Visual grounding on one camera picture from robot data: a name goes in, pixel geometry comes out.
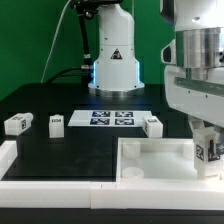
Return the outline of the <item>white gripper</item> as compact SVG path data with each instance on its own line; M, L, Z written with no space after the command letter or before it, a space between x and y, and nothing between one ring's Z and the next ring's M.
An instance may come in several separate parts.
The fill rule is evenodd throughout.
M176 41L172 40L162 49L163 63L166 50L171 52L171 61L164 69L168 105L190 115L188 123L194 139L204 137L204 121L224 128L224 68L209 69L207 80L189 80L184 69L175 65ZM211 136L208 140L208 159L220 160L222 155L224 142L216 142L215 137Z

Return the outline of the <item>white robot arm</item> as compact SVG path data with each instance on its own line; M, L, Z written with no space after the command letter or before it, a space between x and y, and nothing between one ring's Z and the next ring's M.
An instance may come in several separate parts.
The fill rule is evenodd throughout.
M99 2L100 53L93 64L91 92L122 96L144 88L134 54L134 20L119 4ZM175 37L161 51L168 105L204 122L214 135L196 155L214 161L224 154L224 0L160 0L160 16Z

